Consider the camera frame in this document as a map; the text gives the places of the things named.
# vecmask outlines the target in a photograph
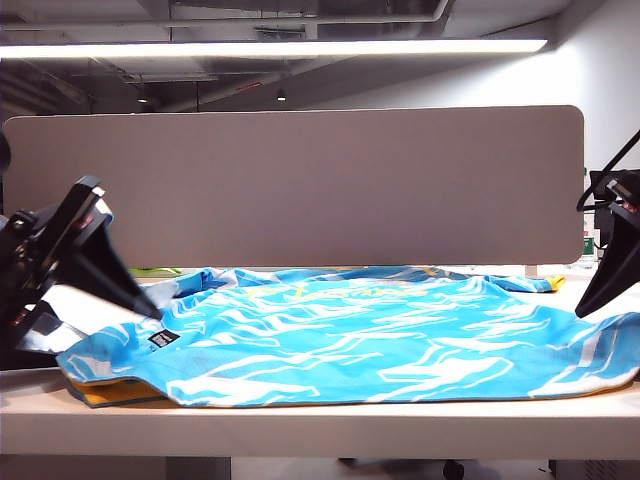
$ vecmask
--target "office chair wheel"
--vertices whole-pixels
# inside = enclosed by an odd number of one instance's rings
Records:
[[[455,460],[447,460],[442,468],[442,475],[446,480],[463,480],[464,465]]]

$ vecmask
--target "blue jersey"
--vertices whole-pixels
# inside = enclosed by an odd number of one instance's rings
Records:
[[[128,400],[185,406],[530,399],[617,387],[640,365],[640,314],[594,324],[507,291],[549,280],[369,267],[169,282],[161,322],[108,327],[58,357],[76,392],[133,379],[153,393]]]

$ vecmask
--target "green object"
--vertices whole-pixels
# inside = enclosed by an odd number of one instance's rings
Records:
[[[177,277],[182,275],[182,270],[175,267],[130,268],[129,272],[134,277]]]
[[[595,252],[595,244],[593,237],[584,237],[584,245],[582,247],[583,255],[593,255]]]

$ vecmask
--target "white wall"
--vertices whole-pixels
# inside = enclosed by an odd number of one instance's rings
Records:
[[[640,1],[608,0],[555,51],[451,70],[314,108],[528,104],[577,105],[586,120],[585,164],[604,166],[640,129]],[[640,145],[620,165],[640,168]]]

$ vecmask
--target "yellow fabric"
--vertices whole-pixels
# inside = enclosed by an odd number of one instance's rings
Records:
[[[69,381],[72,392],[91,407],[104,407],[107,405],[130,404],[138,402],[150,402],[163,400],[167,405],[175,406],[175,403],[166,399],[160,392],[146,383],[138,381],[119,381],[107,384],[81,384]]]
[[[560,290],[560,287],[565,284],[567,277],[564,275],[556,275],[554,277],[547,277],[545,280],[551,284],[551,288],[554,292]]]

